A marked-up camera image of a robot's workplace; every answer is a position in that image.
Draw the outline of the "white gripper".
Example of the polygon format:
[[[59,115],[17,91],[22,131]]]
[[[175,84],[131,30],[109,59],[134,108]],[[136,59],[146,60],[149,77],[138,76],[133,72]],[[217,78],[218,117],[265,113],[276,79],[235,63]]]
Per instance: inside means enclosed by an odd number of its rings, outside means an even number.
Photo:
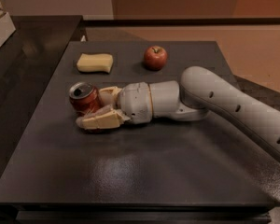
[[[133,83],[123,89],[112,86],[99,90],[104,107],[94,113],[76,119],[76,125],[84,130],[115,129],[125,121],[131,124],[149,123],[152,120],[152,102],[147,83]]]

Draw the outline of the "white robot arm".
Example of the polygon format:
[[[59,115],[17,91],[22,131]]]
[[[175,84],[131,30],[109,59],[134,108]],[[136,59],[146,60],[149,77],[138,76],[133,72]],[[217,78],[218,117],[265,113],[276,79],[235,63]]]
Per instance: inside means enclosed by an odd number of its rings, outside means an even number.
[[[88,100],[88,107],[76,119],[84,130],[115,129],[124,123],[149,123],[154,118],[196,121],[213,111],[280,163],[280,111],[200,66],[185,69],[178,82],[140,82],[100,90],[79,82],[69,94],[74,96],[76,91],[81,91],[78,99]]]

